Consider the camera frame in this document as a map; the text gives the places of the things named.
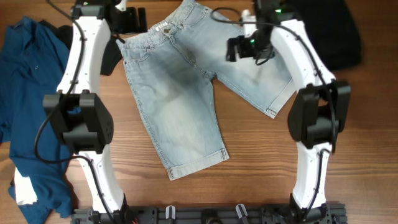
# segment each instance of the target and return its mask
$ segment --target black cloth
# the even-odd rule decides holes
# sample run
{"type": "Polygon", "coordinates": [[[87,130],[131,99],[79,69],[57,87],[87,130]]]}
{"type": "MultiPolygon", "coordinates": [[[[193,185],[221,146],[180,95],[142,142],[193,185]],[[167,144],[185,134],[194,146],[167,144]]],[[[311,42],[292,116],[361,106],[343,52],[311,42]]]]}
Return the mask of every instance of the black cloth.
{"type": "MultiPolygon", "coordinates": [[[[73,39],[73,27],[64,25],[56,28],[47,21],[40,21],[43,26],[48,27],[55,36],[60,39],[70,50],[72,47],[73,39]]],[[[104,55],[101,64],[101,75],[111,75],[116,65],[122,59],[122,53],[119,50],[116,39],[111,37],[109,42],[106,44],[104,55]]]]}
{"type": "Polygon", "coordinates": [[[361,38],[344,0],[288,0],[329,70],[361,63],[361,38]]]}

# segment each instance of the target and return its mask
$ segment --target wooden table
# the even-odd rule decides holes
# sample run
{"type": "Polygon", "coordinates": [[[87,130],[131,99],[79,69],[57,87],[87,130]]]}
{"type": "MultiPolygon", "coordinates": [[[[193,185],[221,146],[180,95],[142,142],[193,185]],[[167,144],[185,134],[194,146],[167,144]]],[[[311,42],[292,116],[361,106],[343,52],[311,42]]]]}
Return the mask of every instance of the wooden table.
{"type": "MultiPolygon", "coordinates": [[[[6,25],[26,15],[56,26],[69,24],[39,0],[2,0],[0,44],[6,25]]],[[[72,0],[57,0],[69,10],[72,0]]],[[[200,1],[209,7],[250,8],[250,1],[200,1]]],[[[352,86],[345,131],[331,157],[326,179],[329,201],[345,203],[350,224],[398,223],[398,8],[397,1],[347,0],[364,44],[362,65],[336,73],[352,86]]],[[[180,1],[140,0],[149,25],[169,15],[180,1]]],[[[209,206],[287,203],[295,183],[297,150],[287,130],[293,99],[270,119],[238,95],[214,81],[215,105],[230,160],[170,181],[145,131],[119,63],[110,77],[101,77],[101,96],[115,122],[112,161],[129,205],[209,206]]],[[[0,146],[0,223],[25,223],[8,196],[14,173],[9,144],[0,146]]],[[[67,179],[79,208],[92,199],[83,172],[70,163],[67,179]]],[[[51,214],[47,223],[69,223],[51,214]]]]}

